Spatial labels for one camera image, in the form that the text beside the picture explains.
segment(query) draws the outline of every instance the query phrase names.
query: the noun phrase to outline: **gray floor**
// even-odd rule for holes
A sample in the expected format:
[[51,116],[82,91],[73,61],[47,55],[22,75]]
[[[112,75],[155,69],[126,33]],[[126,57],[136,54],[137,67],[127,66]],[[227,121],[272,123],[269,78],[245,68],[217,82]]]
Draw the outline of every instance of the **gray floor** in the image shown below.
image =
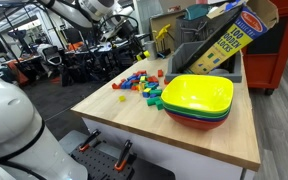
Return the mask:
[[[87,133],[80,117],[69,108],[96,91],[102,83],[75,84],[62,88],[49,81],[28,86],[28,94],[47,127],[57,139],[71,130]],[[288,62],[279,89],[270,97],[250,89],[262,165],[256,180],[288,180]]]

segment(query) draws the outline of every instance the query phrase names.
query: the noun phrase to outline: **gray bin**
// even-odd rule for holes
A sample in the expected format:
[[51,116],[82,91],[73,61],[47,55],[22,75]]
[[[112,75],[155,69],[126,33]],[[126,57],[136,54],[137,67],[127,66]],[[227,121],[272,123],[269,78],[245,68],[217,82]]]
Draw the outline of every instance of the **gray bin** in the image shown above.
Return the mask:
[[[170,57],[168,61],[168,69],[166,73],[166,80],[171,82],[176,76],[182,75],[177,72],[177,69],[188,61],[188,58],[196,51],[196,49],[202,45],[200,42],[183,43],[175,53]],[[230,79],[232,82],[241,82],[241,53],[238,52],[234,56],[226,60],[221,66],[225,66],[230,73],[217,74],[210,76],[221,76]]]

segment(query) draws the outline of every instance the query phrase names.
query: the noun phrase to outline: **colorful plastic bowl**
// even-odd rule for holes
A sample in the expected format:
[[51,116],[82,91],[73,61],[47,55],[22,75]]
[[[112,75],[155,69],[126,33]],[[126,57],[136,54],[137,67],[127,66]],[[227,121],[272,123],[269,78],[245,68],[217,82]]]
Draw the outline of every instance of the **colorful plastic bowl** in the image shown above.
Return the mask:
[[165,108],[165,111],[168,111],[172,114],[176,114],[178,116],[183,116],[183,117],[187,117],[187,118],[190,118],[190,119],[196,119],[196,120],[201,120],[201,121],[208,121],[208,122],[218,122],[218,121],[222,121],[224,119],[226,119],[229,115],[229,112],[227,114],[225,114],[224,116],[222,117],[219,117],[219,118],[207,118],[207,117],[201,117],[201,116],[191,116],[191,115],[187,115],[187,114],[183,114],[183,113],[180,113],[180,112],[176,112],[176,111],[172,111],[170,109],[167,109]]
[[170,113],[168,111],[165,111],[165,112],[172,119],[174,119],[178,123],[183,124],[184,126],[188,126],[188,127],[192,127],[192,128],[200,129],[200,130],[204,130],[204,131],[214,129],[214,128],[220,126],[221,124],[223,124],[226,120],[226,119],[224,119],[224,120],[218,121],[218,122],[199,121],[199,120],[195,120],[195,119],[186,118],[183,116],[178,116],[178,115]]
[[167,104],[163,102],[163,106],[168,109],[172,109],[173,111],[188,114],[188,115],[196,115],[196,116],[202,116],[202,117],[207,117],[207,118],[218,118],[224,116],[227,111],[231,109],[231,105],[228,107],[228,109],[224,113],[207,113],[203,111],[197,111],[197,110],[191,110],[191,109],[186,109],[186,108],[181,108],[177,106],[172,106],[170,104]]
[[207,113],[224,113],[233,99],[233,83],[217,76],[181,75],[162,93],[162,100],[172,106]]

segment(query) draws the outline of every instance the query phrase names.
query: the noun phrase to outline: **yellow bowl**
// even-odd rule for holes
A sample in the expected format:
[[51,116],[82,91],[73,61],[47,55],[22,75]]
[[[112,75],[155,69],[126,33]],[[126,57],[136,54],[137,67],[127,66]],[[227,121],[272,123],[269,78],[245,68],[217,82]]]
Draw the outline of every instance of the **yellow bowl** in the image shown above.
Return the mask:
[[181,75],[162,93],[162,100],[173,106],[210,113],[224,113],[233,98],[233,83],[217,76]]

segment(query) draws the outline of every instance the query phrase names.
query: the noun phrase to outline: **red bowl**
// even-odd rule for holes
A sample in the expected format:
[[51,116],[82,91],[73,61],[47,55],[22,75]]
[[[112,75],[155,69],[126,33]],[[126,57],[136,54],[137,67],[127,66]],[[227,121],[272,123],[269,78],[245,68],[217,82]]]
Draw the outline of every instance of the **red bowl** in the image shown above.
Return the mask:
[[201,120],[197,120],[197,119],[191,119],[188,117],[184,117],[184,116],[179,116],[176,114],[173,114],[169,111],[165,111],[172,119],[174,119],[175,121],[185,125],[185,126],[189,126],[195,129],[201,129],[204,131],[210,130],[210,129],[214,129],[218,126],[220,126],[221,124],[223,124],[225,122],[225,120],[227,119],[227,117],[225,119],[223,119],[222,121],[218,121],[218,122],[208,122],[208,121],[201,121]]

